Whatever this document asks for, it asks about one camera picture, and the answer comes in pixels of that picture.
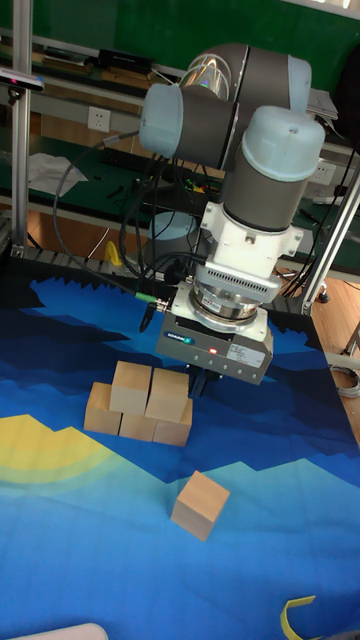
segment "yellow object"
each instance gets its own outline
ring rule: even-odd
[[[105,249],[105,262],[108,262],[109,260],[114,265],[114,267],[121,267],[122,265],[119,254],[117,252],[117,248],[111,240],[106,243]]]
[[[280,616],[281,628],[289,640],[303,640],[298,636],[295,631],[289,625],[289,621],[287,619],[287,610],[292,609],[293,607],[302,607],[304,604],[311,604],[313,600],[315,600],[316,596],[308,596],[307,598],[297,598],[296,600],[288,600],[285,607],[283,608]],[[312,638],[312,640],[320,640],[322,636],[318,638]]]
[[[29,415],[0,419],[0,480],[48,483],[74,478],[113,452],[73,427],[52,431]]]

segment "electrical socket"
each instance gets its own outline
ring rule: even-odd
[[[331,183],[332,177],[336,170],[336,164],[330,164],[330,162],[319,161],[316,171],[309,178],[309,182],[317,182],[317,184]]]
[[[111,111],[99,107],[89,107],[88,128],[96,131],[110,131]]]

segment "wooden cube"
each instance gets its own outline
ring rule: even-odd
[[[205,542],[230,492],[199,471],[178,495],[171,519]]]
[[[143,416],[149,395],[151,367],[118,362],[111,388],[110,411]]]
[[[145,416],[181,422],[188,401],[189,376],[168,369],[155,369]]]
[[[94,382],[86,405],[84,429],[117,436],[121,413],[109,411],[111,385]]]
[[[154,442],[184,447],[192,425],[192,412],[193,401],[189,398],[180,422],[158,420],[155,427]]]
[[[147,440],[151,442],[154,436],[156,420],[144,416],[134,416],[124,413],[119,435],[123,438]]]

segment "label sticker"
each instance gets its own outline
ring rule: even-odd
[[[183,344],[195,344],[194,338],[189,338],[189,336],[180,336],[178,333],[173,333],[172,331],[164,331],[164,336],[171,340],[182,342]]]
[[[216,313],[219,313],[221,309],[221,304],[217,304],[216,302],[213,302],[212,300],[210,300],[210,298],[206,298],[205,296],[202,299],[202,304],[204,305],[204,307],[207,307],[208,309],[211,309]]]
[[[241,362],[241,364],[248,364],[249,367],[259,369],[264,362],[265,353],[254,351],[254,349],[249,349],[248,347],[242,347],[239,344],[232,344],[227,357],[230,360]]]

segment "black cable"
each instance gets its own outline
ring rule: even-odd
[[[34,245],[35,249],[39,249],[40,251],[43,251],[43,248],[42,248],[42,247],[40,247],[39,243],[38,243],[38,242],[36,242],[36,240],[35,240],[35,239],[30,235],[30,233],[29,233],[29,232],[28,232],[28,238],[29,238],[29,240],[30,240],[31,244],[33,244],[33,245]]]
[[[206,256],[199,256],[193,253],[187,253],[186,251],[170,251],[170,253],[164,253],[162,256],[158,256],[156,258],[156,262],[153,261],[152,264],[150,264],[145,269],[145,271],[141,274],[141,276],[138,279],[138,285],[146,278],[147,274],[150,273],[150,271],[153,271],[155,269],[155,267],[157,267],[158,269],[161,269],[161,267],[164,264],[166,264],[166,262],[171,260],[171,258],[177,258],[177,257],[191,258],[192,260],[194,260],[194,262],[198,262],[199,264],[205,264],[206,262]]]
[[[207,186],[207,188],[209,189],[209,193],[211,193],[211,184],[210,184],[209,174],[208,174],[208,172],[206,171],[206,167],[205,167],[203,164],[201,165],[201,168],[202,168],[202,170],[203,170],[203,172],[204,172],[205,181],[206,181],[206,186]]]
[[[154,201],[153,201],[153,207],[152,207],[152,218],[151,218],[151,254],[152,254],[152,262],[155,265],[156,264],[156,242],[155,242],[155,216],[156,216],[156,203],[157,203],[157,194],[158,194],[158,188],[159,188],[159,182],[161,180],[161,176],[163,174],[163,171],[165,169],[165,166],[162,167],[160,174],[158,176],[158,178],[156,179],[155,182],[155,189],[154,189]],[[155,280],[156,280],[156,269],[154,267],[153,269],[153,295],[155,292]]]
[[[76,258],[71,253],[71,251],[64,244],[63,239],[62,239],[62,237],[60,235],[60,232],[59,232],[59,229],[58,229],[58,224],[57,224],[57,203],[58,203],[58,200],[59,200],[61,189],[63,188],[64,182],[65,182],[66,178],[68,177],[71,169],[73,169],[83,158],[85,158],[94,149],[99,149],[99,147],[102,147],[103,145],[106,146],[107,144],[111,144],[111,142],[116,142],[117,140],[124,140],[125,138],[132,138],[133,136],[135,136],[137,134],[138,134],[138,131],[135,131],[135,132],[132,132],[132,133],[126,133],[126,134],[119,135],[119,136],[111,136],[110,138],[105,138],[105,140],[102,140],[101,142],[98,142],[93,147],[88,147],[87,149],[82,151],[75,158],[75,160],[73,160],[73,162],[71,162],[69,164],[69,166],[66,169],[66,171],[64,171],[63,176],[60,179],[60,182],[58,184],[58,188],[56,189],[56,194],[55,194],[54,204],[53,204],[53,223],[54,223],[54,229],[55,229],[56,237],[59,240],[60,245],[61,245],[62,249],[64,250],[64,252],[66,253],[66,255],[68,255],[69,258],[71,258],[71,260],[75,264],[78,265],[78,267],[83,269],[83,271],[86,271],[87,273],[90,273],[92,276],[96,276],[97,278],[99,278],[99,280],[103,280],[107,284],[111,284],[111,286],[113,286],[113,287],[115,286],[115,287],[118,287],[119,289],[122,289],[122,291],[126,291],[127,293],[131,293],[132,295],[134,295],[134,291],[132,289],[130,289],[130,287],[127,287],[124,284],[120,284],[119,282],[116,282],[115,280],[112,280],[111,278],[108,278],[107,276],[104,276],[102,273],[97,273],[96,271],[93,271],[92,269],[89,269],[89,267],[87,267],[84,262],[82,262],[80,259]]]
[[[115,206],[117,206],[117,208],[118,208],[119,218],[121,218],[121,216],[122,216],[122,214],[123,214],[124,207],[125,207],[126,202],[127,202],[127,201],[128,201],[128,199],[129,199],[129,195],[130,195],[130,193],[131,193],[131,190],[132,190],[132,189],[131,189],[131,187],[129,187],[129,188],[126,190],[125,196],[124,196],[121,200],[114,200],[114,205],[115,205]]]
[[[147,173],[150,170],[151,164],[153,162],[155,158],[155,154],[153,154],[153,156],[150,158],[148,165],[145,169],[145,173],[143,176],[143,180],[142,182],[144,182],[144,178],[146,177]],[[138,278],[139,277],[139,272],[134,269],[134,267],[130,264],[130,262],[127,260],[126,258],[126,249],[124,247],[124,236],[125,236],[125,232],[126,232],[126,225],[129,222],[133,212],[137,211],[137,207],[140,205],[141,200],[143,199],[144,195],[149,191],[149,189],[151,189],[151,187],[153,186],[153,184],[155,183],[157,176],[159,174],[159,171],[161,171],[162,169],[162,165],[163,164],[167,164],[168,160],[165,159],[161,159],[162,157],[160,157],[157,161],[157,170],[155,171],[154,175],[152,176],[151,180],[146,184],[142,184],[142,186],[140,186],[140,190],[139,190],[139,194],[134,202],[134,204],[130,207],[129,211],[126,213],[123,222],[121,224],[120,227],[120,232],[119,232],[119,252],[120,252],[120,256],[122,261],[124,262],[125,266],[129,269],[129,271],[131,271],[131,273]]]
[[[198,166],[199,165],[196,165],[196,167],[195,167],[195,169],[193,170],[192,173],[195,173],[195,171],[196,171]],[[194,202],[194,198],[191,195],[191,191],[189,189],[187,189],[186,186],[184,185],[184,183],[183,183],[183,181],[181,179],[181,175],[179,175],[179,167],[178,167],[177,163],[174,166],[174,178],[175,178],[175,182],[177,182],[178,190],[179,190],[179,187],[182,187],[182,189],[185,191],[186,195],[190,198],[191,204],[192,204],[192,206],[193,206],[193,208],[195,210],[196,204]],[[193,231],[193,229],[192,229],[192,221],[190,223],[188,232],[186,234],[186,242],[188,243],[189,250],[192,253],[194,251],[194,247],[191,245],[191,242],[189,240],[189,235],[190,235],[191,231]]]
[[[159,156],[157,162],[160,163],[163,160],[163,156]],[[154,193],[154,204],[152,207],[152,220],[151,220],[151,224],[154,221],[154,217],[156,214],[156,199],[157,199],[157,190],[158,190],[158,185],[159,185],[159,180],[160,177],[167,165],[167,162],[165,163],[165,165],[161,168],[160,173],[158,178],[155,180],[155,193]],[[136,232],[136,241],[137,241],[137,258],[138,258],[138,265],[140,268],[140,273],[142,273],[144,271],[144,259],[143,259],[143,247],[141,244],[141,240],[140,240],[140,227],[139,227],[139,208],[140,206],[137,207],[136,210],[136,214],[135,214],[135,232]]]
[[[348,287],[351,287],[352,289],[355,289],[356,291],[360,291],[360,287],[355,287],[354,284],[351,284],[351,282],[346,282],[346,280],[344,280],[345,284],[347,284]]]
[[[342,180],[341,180],[340,185],[339,185],[339,191],[340,191],[341,187],[344,185],[344,182],[345,182],[345,180],[346,180],[346,178],[347,178],[347,175],[348,175],[349,170],[350,170],[351,162],[352,162],[352,160],[353,160],[353,158],[354,158],[354,155],[355,155],[355,153],[356,153],[356,149],[357,149],[357,147],[358,147],[358,145],[359,145],[359,144],[360,144],[360,139],[359,139],[359,142],[355,145],[355,147],[353,148],[353,150],[352,150],[352,152],[351,152],[351,155],[350,155],[349,161],[348,161],[348,163],[347,163],[347,166],[346,166],[346,169],[345,169],[344,175],[343,175]],[[301,270],[299,271],[298,275],[297,275],[297,276],[295,276],[295,278],[290,282],[290,284],[287,286],[287,288],[286,288],[286,289],[285,289],[285,291],[283,292],[283,297],[284,297],[284,298],[288,298],[289,296],[293,296],[293,295],[296,293],[296,291],[297,291],[297,290],[298,290],[298,289],[299,289],[299,288],[304,284],[304,282],[305,282],[305,281],[306,281],[306,279],[308,278],[308,276],[309,276],[309,274],[310,274],[310,272],[311,272],[312,266],[313,266],[313,264],[314,264],[314,261],[311,263],[310,267],[308,268],[308,270],[307,270],[307,272],[306,272],[306,277],[305,277],[305,279],[304,279],[304,276],[303,276],[304,271],[305,271],[306,267],[308,266],[308,264],[309,264],[309,262],[310,262],[310,260],[311,260],[312,252],[314,251],[314,249],[315,249],[315,247],[316,247],[316,243],[317,243],[317,241],[318,241],[318,238],[319,238],[319,235],[320,235],[320,233],[321,233],[321,230],[322,230],[322,228],[323,228],[323,226],[324,226],[324,224],[325,224],[325,222],[326,222],[327,218],[329,217],[329,214],[331,213],[331,211],[332,211],[332,209],[333,209],[333,207],[334,207],[334,205],[335,205],[336,198],[337,198],[337,195],[335,195],[335,196],[334,196],[333,201],[332,201],[332,203],[330,204],[329,209],[327,210],[327,212],[326,212],[326,214],[325,214],[325,216],[324,216],[323,220],[322,220],[322,221],[320,222],[320,224],[319,224],[319,228],[318,228],[318,230],[317,230],[317,232],[316,232],[314,242],[313,242],[313,244],[312,244],[312,247],[311,247],[311,249],[310,249],[310,251],[309,251],[309,255],[308,255],[308,257],[306,258],[306,261],[305,261],[304,265],[302,266],[302,268],[301,268]]]
[[[174,165],[174,164],[175,164],[175,162],[176,162],[176,160],[174,160],[174,158],[173,158],[173,159],[172,159],[172,164]],[[165,225],[165,227],[164,227],[163,229],[161,229],[161,230],[160,230],[160,231],[155,235],[155,238],[154,238],[155,240],[157,240],[157,238],[158,238],[159,236],[161,236],[161,234],[162,234],[162,233],[164,233],[164,232],[165,232],[165,231],[170,227],[170,225],[171,225],[172,221],[174,220],[175,213],[176,213],[176,206],[173,208],[173,211],[172,211],[172,214],[171,214],[171,217],[170,217],[169,222]],[[142,246],[142,251],[144,251],[145,247],[147,247],[147,245],[148,245],[150,242],[152,242],[152,237],[151,237],[151,238],[149,238],[149,239],[145,242],[145,244],[143,244],[143,246]]]

